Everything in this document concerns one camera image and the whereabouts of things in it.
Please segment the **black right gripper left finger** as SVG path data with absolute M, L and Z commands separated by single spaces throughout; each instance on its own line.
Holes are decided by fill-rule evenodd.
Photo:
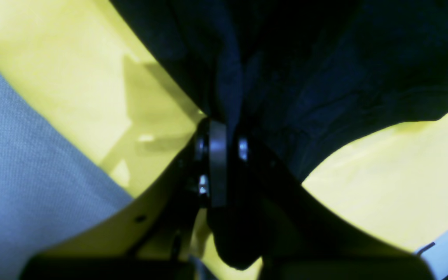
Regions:
M 203 119 L 160 177 L 126 208 L 32 257 L 22 280 L 192 280 L 202 208 L 228 204 L 226 126 Z

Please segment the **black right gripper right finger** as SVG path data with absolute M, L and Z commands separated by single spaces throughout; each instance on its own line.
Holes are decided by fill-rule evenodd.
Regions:
M 265 144 L 236 134 L 235 154 L 261 218 L 260 280 L 432 280 L 419 257 L 334 214 Z

